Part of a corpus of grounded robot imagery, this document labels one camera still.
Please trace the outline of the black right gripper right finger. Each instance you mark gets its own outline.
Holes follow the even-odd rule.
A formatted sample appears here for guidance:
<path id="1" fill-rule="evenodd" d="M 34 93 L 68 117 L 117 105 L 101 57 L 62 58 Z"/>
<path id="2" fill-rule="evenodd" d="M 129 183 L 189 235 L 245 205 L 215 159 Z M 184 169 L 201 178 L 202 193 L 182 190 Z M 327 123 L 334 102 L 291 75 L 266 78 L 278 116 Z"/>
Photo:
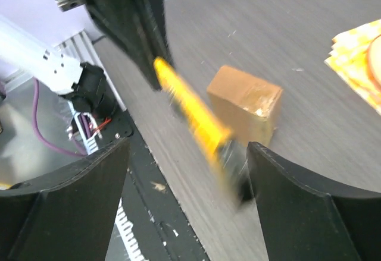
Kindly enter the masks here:
<path id="1" fill-rule="evenodd" d="M 270 260 L 380 259 L 380 193 L 322 176 L 256 142 L 247 158 Z"/>

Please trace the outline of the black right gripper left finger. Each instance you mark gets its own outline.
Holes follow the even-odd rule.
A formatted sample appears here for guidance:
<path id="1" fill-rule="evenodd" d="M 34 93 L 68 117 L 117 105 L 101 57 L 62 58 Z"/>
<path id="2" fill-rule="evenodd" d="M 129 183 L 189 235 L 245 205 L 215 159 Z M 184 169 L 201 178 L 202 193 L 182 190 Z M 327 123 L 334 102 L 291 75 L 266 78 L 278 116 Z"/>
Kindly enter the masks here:
<path id="1" fill-rule="evenodd" d="M 128 167 L 118 139 L 1 191 L 2 260 L 104 260 Z"/>

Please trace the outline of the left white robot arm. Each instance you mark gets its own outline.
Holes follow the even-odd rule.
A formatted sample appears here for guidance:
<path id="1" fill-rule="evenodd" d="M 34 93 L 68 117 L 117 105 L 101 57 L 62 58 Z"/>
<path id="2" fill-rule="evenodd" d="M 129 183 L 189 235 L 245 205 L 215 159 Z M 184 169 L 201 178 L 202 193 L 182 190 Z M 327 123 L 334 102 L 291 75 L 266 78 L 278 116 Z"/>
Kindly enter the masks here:
<path id="1" fill-rule="evenodd" d="M 156 58 L 171 62 L 164 0 L 57 0 L 63 10 L 86 8 L 93 23 L 140 69 L 152 89 L 161 90 Z M 41 42 L 9 19 L 1 18 L 1 59 L 29 73 L 75 110 L 111 117 L 117 99 L 105 71 Z"/>

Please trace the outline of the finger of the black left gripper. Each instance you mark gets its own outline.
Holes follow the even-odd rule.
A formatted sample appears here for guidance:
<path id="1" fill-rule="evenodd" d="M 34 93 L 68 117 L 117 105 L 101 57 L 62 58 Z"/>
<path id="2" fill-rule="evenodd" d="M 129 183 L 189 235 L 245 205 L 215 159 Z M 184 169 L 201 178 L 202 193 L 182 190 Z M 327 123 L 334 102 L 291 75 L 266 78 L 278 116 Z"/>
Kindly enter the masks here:
<path id="1" fill-rule="evenodd" d="M 138 67 L 153 90 L 161 90 L 154 59 L 172 62 L 164 0 L 83 0 L 95 25 Z"/>

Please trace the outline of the brown cardboard express box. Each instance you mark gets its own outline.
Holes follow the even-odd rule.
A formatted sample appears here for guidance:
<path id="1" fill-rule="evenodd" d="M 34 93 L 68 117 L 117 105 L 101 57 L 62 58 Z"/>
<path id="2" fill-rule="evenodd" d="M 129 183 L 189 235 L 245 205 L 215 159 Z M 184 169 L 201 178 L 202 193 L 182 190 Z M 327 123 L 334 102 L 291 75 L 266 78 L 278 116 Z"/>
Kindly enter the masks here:
<path id="1" fill-rule="evenodd" d="M 270 145 L 280 115 L 280 86 L 224 65 L 207 93 L 214 114 L 241 144 L 255 141 Z"/>

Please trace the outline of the yellow utility knife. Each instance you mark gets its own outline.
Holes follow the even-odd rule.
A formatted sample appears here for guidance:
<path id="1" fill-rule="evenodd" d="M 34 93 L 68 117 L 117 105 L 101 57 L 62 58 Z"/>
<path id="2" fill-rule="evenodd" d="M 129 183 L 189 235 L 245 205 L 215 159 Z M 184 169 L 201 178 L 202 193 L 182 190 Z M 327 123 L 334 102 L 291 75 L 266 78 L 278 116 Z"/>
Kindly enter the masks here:
<path id="1" fill-rule="evenodd" d="M 161 57 L 153 67 L 161 88 L 188 125 L 224 191 L 238 207 L 255 201 L 246 153 L 226 127 L 175 69 Z"/>

